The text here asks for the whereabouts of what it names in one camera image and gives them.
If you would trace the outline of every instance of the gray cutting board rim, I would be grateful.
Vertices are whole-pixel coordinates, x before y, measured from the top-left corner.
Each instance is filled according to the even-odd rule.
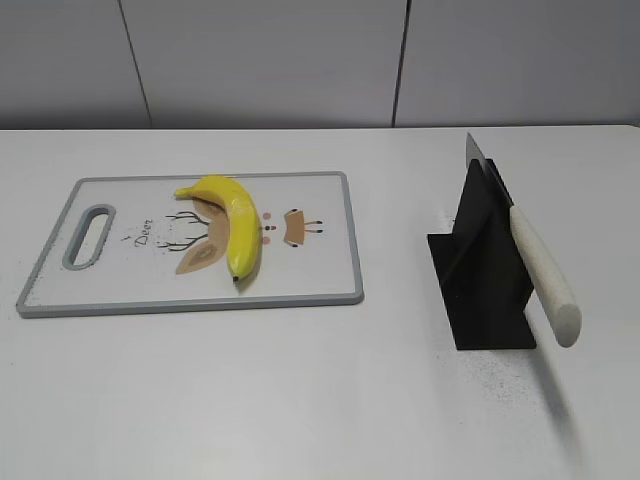
[[[17,302],[17,310],[23,318],[46,318],[64,316],[93,316],[93,315],[126,315],[145,313],[175,313],[188,311],[208,310],[233,310],[249,308],[282,308],[298,306],[325,306],[325,305],[353,305],[364,299],[362,275],[355,235],[355,225],[351,210],[349,185],[347,177],[339,171],[319,172],[292,172],[292,173],[252,173],[232,174],[229,177],[242,179],[265,178],[282,179],[290,177],[326,177],[337,176],[342,188],[342,205],[346,219],[346,234],[348,235],[349,254],[351,257],[351,269],[353,272],[353,291],[340,293],[314,293],[307,295],[273,295],[269,297],[227,297],[227,298],[198,298],[181,300],[154,300],[140,302],[104,302],[104,303],[69,303],[59,305],[29,305],[28,296],[34,287],[43,264],[49,255],[54,242],[63,226],[78,192],[83,185],[90,182],[126,182],[126,181],[171,181],[171,180],[197,180],[205,175],[172,175],[172,176],[133,176],[133,177],[94,177],[83,178],[75,184],[58,220],[47,240],[45,246],[20,294]]]

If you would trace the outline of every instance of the white cutting board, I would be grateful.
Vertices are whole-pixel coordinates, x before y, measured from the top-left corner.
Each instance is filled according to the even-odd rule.
[[[173,196],[200,177],[84,179],[74,188],[25,285],[19,312],[23,317],[51,317],[362,300],[344,174],[233,177],[250,193],[263,226],[259,270],[240,288],[233,284],[223,254],[224,218],[207,215],[193,200]],[[64,258],[74,232],[83,214],[97,205],[113,211],[102,250],[93,264],[70,269]],[[212,256],[216,248],[222,251]],[[184,260],[187,255],[191,262]],[[219,258],[208,265],[214,257]]]

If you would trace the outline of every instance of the deer illustration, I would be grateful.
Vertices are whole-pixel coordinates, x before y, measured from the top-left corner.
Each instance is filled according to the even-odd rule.
[[[182,211],[175,215],[167,215],[173,220],[189,220],[189,223],[200,223],[207,227],[207,232],[199,237],[188,237],[187,242],[171,243],[165,242],[159,248],[166,248],[170,252],[187,253],[176,269],[177,274],[195,272],[202,268],[213,265],[220,260],[227,251],[229,243],[229,219],[224,210],[219,206],[199,199],[193,199],[195,210],[209,221],[203,220],[198,214],[192,211]],[[200,240],[206,239],[194,248],[191,248]]]
[[[171,221],[187,220],[188,223],[205,225],[207,227],[206,233],[198,237],[187,237],[185,242],[165,242],[158,245],[158,248],[166,248],[170,252],[187,252],[178,265],[178,268],[176,268],[176,274],[178,275],[195,272],[209,265],[213,265],[224,257],[227,244],[229,243],[229,219],[224,213],[224,210],[218,205],[196,198],[193,199],[193,206],[198,213],[185,210],[177,212],[175,215],[167,215],[167,218],[170,218]],[[267,212],[262,218],[268,221],[271,219],[271,214]],[[309,225],[322,225],[323,222],[321,220],[305,222],[304,212],[297,208],[289,210],[284,214],[284,222],[286,227],[284,242],[292,247],[303,245],[306,233],[323,232],[323,230],[307,228]],[[263,230],[275,231],[276,228],[276,225],[270,224],[263,227]],[[264,245],[268,245],[270,242],[271,239],[269,237],[263,236],[262,243]]]

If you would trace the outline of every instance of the banana tip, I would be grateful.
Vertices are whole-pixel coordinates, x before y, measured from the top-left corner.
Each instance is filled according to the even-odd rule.
[[[190,197],[191,196],[191,188],[179,188],[173,194],[178,198]]]

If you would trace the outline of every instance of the white table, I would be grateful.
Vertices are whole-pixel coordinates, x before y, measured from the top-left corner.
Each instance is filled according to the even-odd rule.
[[[0,133],[0,478],[638,478],[640,130],[471,129],[583,308],[555,344],[458,352],[425,235],[466,129]],[[87,176],[342,170],[365,301],[22,320],[15,301]]]

